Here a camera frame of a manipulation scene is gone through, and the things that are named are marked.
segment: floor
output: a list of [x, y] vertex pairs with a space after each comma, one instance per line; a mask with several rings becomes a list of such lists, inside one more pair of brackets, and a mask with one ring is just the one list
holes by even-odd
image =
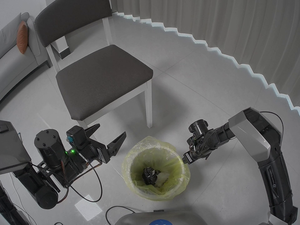
[[[105, 211], [123, 205], [139, 212], [154, 209], [192, 210], [208, 225], [259, 224], [267, 221], [268, 199], [257, 163], [237, 139], [213, 152], [208, 160], [189, 166], [191, 179], [186, 190], [171, 201], [152, 202], [133, 194], [126, 186], [121, 164], [129, 150], [151, 135], [174, 145], [178, 154], [188, 150], [189, 125], [208, 121], [209, 128], [218, 127], [239, 111], [254, 107], [278, 113], [284, 122], [282, 151], [287, 163], [293, 190], [293, 201], [300, 205], [300, 117], [291, 111], [287, 101], [276, 97], [258, 78], [245, 68], [237, 69], [231, 59], [216, 51], [207, 51], [204, 44], [195, 44], [190, 37], [165, 32], [162, 27], [133, 21], [114, 14], [110, 18], [113, 39], [119, 47], [140, 59], [154, 71], [152, 80], [153, 127], [146, 125], [145, 101], [140, 94], [104, 115], [95, 123], [98, 141], [108, 144], [126, 131], [127, 138], [118, 155], [97, 168], [103, 185], [103, 197], [97, 203], [103, 210], [86, 221], [75, 204], [81, 200], [72, 190], [67, 199], [51, 210], [41, 209], [20, 182], [13, 178], [22, 204], [38, 224], [106, 224]], [[71, 54], [58, 60], [60, 68], [107, 46], [103, 25], [95, 22], [66, 36]], [[281, 123], [266, 115], [279, 129]], [[60, 95], [53, 67], [42, 66], [28, 76], [0, 103], [0, 118], [11, 121], [21, 133], [23, 143], [37, 164], [41, 157], [33, 145], [35, 135], [47, 128], [58, 130], [65, 146], [65, 132], [77, 123], [70, 118]], [[20, 205], [8, 174], [0, 175], [12, 201]], [[100, 187], [90, 172], [74, 183], [84, 196], [97, 199]], [[115, 208], [109, 219], [114, 224], [127, 212]]]

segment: chair seat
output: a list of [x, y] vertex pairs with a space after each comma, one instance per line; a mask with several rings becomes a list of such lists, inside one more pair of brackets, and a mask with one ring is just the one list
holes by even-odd
[[147, 65], [109, 45], [62, 69], [56, 80], [71, 118], [83, 121], [152, 76]]

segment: gray curtain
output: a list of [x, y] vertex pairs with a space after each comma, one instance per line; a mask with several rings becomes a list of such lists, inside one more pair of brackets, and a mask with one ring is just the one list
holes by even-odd
[[112, 10], [192, 34], [249, 64], [300, 105], [300, 0], [111, 0]]

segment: plastic bag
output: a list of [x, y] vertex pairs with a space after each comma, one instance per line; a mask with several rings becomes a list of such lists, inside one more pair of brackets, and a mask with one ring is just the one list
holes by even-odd
[[[161, 187], [146, 185], [142, 178], [145, 167], [170, 175]], [[176, 148], [150, 136], [129, 151], [122, 164], [122, 174], [130, 190], [152, 201], [173, 199], [186, 189], [190, 180], [190, 170], [176, 153]]]

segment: blue circle logo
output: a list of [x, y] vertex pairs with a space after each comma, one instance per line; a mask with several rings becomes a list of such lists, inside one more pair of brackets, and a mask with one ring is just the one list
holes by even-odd
[[155, 220], [152, 223], [150, 223], [149, 225], [173, 225], [172, 223], [170, 223], [167, 220], [164, 219], [159, 219], [159, 220]]

